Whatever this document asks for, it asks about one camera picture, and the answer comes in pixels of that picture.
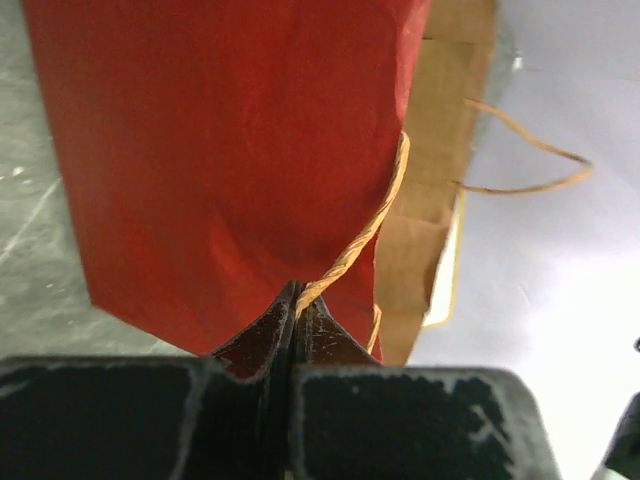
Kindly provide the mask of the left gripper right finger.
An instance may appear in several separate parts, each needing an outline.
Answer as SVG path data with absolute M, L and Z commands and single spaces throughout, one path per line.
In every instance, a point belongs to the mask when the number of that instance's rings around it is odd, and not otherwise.
M 297 323 L 296 479 L 556 479 L 536 401 L 495 368 L 388 367 L 316 300 Z

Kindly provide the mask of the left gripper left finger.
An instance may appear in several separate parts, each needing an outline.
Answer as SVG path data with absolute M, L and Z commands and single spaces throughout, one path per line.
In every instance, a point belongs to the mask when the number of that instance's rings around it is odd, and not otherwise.
M 281 479 L 298 286 L 203 356 L 1 364 L 5 479 Z

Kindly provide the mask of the red paper bag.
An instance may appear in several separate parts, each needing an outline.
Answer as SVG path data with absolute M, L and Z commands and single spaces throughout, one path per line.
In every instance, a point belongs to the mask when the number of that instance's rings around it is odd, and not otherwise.
M 404 365 L 497 57 L 495 1 L 26 1 L 94 306 L 193 354 L 285 283 Z

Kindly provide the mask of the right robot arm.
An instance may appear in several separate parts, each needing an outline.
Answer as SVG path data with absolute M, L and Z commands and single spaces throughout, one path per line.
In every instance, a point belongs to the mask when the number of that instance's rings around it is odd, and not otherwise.
M 607 348 L 599 362 L 603 380 L 625 387 L 624 405 L 606 450 L 591 479 L 639 478 L 639 336 L 625 347 Z

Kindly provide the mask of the small whiteboard yellow frame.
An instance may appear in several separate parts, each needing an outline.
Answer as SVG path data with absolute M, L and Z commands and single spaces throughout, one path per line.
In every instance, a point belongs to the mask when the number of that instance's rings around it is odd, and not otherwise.
M 461 193 L 456 199 L 450 229 L 436 269 L 430 308 L 423 317 L 422 329 L 442 325 L 453 316 L 465 203 L 466 196 Z

